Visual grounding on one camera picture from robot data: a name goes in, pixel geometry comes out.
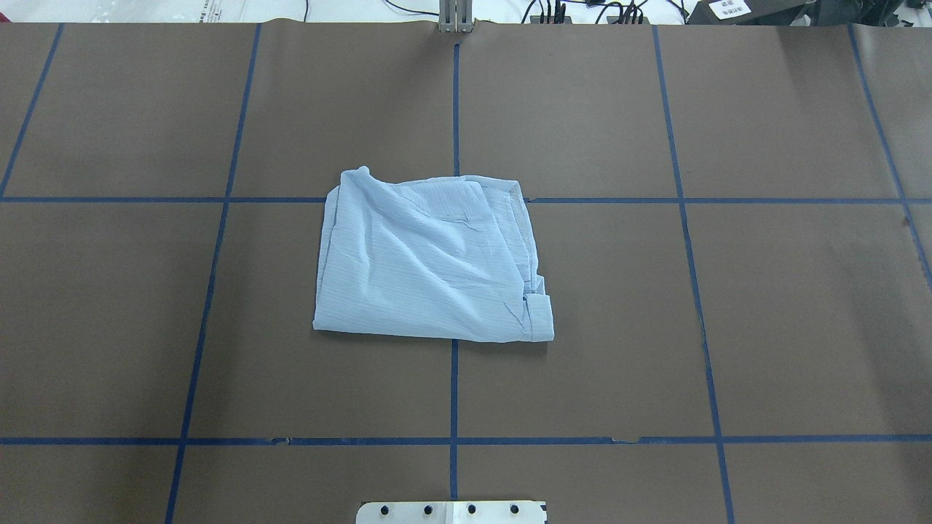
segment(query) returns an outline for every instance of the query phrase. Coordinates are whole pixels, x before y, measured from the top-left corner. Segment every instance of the cloth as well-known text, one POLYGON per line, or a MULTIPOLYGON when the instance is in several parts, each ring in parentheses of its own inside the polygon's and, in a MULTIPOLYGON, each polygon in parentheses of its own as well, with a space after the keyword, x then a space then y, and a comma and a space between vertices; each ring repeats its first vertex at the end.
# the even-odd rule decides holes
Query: cloth
POLYGON ((323 211, 314 329, 477 342, 554 339, 521 187, 483 176, 340 175, 323 211))

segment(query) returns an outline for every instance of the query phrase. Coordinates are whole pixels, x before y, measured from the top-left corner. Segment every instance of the light blue fabric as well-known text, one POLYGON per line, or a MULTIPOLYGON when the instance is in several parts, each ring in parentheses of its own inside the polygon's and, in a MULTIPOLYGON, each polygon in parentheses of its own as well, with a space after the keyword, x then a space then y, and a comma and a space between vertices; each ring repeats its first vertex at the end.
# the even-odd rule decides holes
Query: light blue fabric
POLYGON ((314 329, 477 342, 554 339, 521 187, 483 176, 379 182, 327 195, 314 329))

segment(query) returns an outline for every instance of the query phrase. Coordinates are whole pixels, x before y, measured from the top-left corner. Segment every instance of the white metal plate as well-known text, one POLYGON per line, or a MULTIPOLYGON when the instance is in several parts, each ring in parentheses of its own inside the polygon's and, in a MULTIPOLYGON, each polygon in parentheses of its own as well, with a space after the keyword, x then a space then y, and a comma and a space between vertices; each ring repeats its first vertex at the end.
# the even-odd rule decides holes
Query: white metal plate
POLYGON ((537 501, 365 503, 356 524, 546 524, 546 508, 537 501))

